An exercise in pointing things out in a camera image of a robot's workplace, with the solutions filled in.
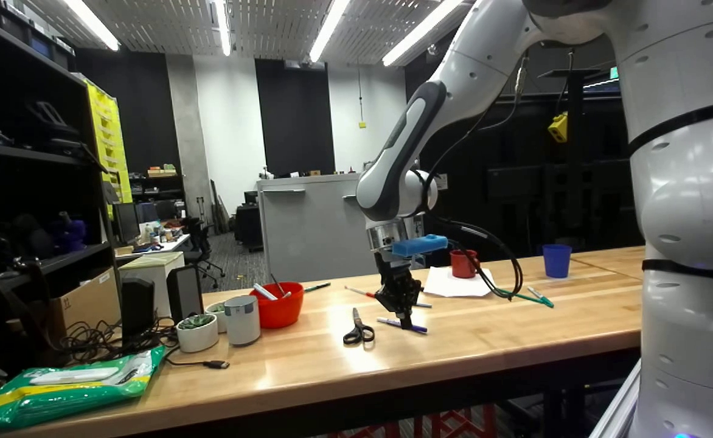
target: workbench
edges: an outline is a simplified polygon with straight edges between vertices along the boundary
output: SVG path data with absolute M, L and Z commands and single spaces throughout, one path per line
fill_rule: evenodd
M 336 278 L 305 298 L 294 327 L 264 331 L 248 349 L 228 349 L 222 338 L 190 356 L 227 358 L 228 370 L 164 365 L 145 400 L 22 435 L 159 435 L 180 429 L 306 435 L 625 376 L 640 345 L 640 263 L 643 248 L 575 254 L 570 278 L 547 280 L 542 258 L 522 258 L 527 285 L 552 298 L 555 310 L 423 294 L 434 310 L 416 313 L 416 320 L 428 325 L 428 336 L 379 327 L 374 320 L 389 314 L 347 289 L 377 289 L 374 275 Z M 507 261 L 485 266 L 502 287 L 512 285 Z M 214 292 L 205 302 L 243 292 Z M 377 331 L 370 350 L 344 345 L 354 306 Z

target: paper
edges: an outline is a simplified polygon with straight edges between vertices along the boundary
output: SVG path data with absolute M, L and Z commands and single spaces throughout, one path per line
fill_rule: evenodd
M 486 285 L 483 283 L 480 275 L 474 278 L 452 278 L 452 268 L 432 268 L 428 278 L 426 278 L 426 294 L 438 294 L 438 298 L 485 298 L 489 294 Z

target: fluorescent light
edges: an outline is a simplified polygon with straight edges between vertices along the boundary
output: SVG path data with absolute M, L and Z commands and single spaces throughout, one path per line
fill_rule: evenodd
M 232 30 L 227 21 L 227 0 L 211 0 L 211 5 L 216 18 L 219 50 L 224 51 L 224 56 L 232 56 Z
M 438 28 L 462 0 L 441 3 L 416 30 L 411 30 L 387 56 L 384 66 L 393 66 L 399 56 L 405 56 L 415 45 L 418 45 L 434 28 Z
M 106 46 L 112 51 L 120 51 L 120 42 L 114 34 L 106 28 L 100 18 L 93 16 L 93 11 L 84 0 L 67 0 L 67 5 L 78 16 L 78 21 L 96 34 Z
M 326 16 L 326 23 L 321 28 L 321 33 L 316 34 L 311 51 L 310 51 L 310 62 L 316 64 L 336 30 L 336 24 L 340 23 L 340 18 L 347 16 L 351 0 L 334 0 Z

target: humanoid robot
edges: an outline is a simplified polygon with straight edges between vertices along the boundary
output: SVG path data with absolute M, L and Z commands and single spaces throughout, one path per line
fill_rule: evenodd
M 713 0 L 477 0 L 359 184 L 379 271 L 394 274 L 379 302 L 410 321 L 416 289 L 393 254 L 415 238 L 434 195 L 415 170 L 428 139 L 485 112 L 533 45 L 601 34 L 621 70 L 647 244 L 640 396 L 628 435 L 713 438 Z

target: green bag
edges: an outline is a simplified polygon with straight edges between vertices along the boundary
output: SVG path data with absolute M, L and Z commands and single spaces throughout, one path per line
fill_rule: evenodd
M 138 400 L 165 358 L 165 345 L 73 368 L 30 368 L 0 388 L 0 429 L 27 429 Z

